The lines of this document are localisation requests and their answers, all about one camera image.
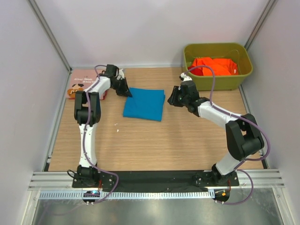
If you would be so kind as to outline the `blue t shirt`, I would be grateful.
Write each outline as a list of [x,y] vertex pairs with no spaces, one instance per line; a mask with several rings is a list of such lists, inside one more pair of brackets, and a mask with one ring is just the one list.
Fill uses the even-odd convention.
[[132,97],[125,102],[123,116],[144,120],[162,121],[165,102],[164,90],[129,88]]

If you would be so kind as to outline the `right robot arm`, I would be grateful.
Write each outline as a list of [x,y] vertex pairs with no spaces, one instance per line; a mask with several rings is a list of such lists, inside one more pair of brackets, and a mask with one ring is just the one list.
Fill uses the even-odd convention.
[[176,107],[186,107],[197,117],[225,129],[228,153],[211,168],[212,182],[215,185],[225,184],[243,161],[264,147],[262,133],[253,115],[236,115],[219,108],[207,97],[200,97],[191,80],[174,86],[167,102]]

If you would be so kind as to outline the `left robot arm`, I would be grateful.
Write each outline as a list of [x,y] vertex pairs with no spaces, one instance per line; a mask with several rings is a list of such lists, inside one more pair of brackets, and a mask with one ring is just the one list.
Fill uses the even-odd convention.
[[107,90],[115,90],[118,96],[132,97],[124,72],[116,65],[108,64],[102,72],[96,72],[95,82],[76,92],[74,119],[79,125],[81,153],[76,173],[73,176],[74,188],[93,188],[100,183],[100,170],[96,157],[96,132],[101,119],[100,97]]

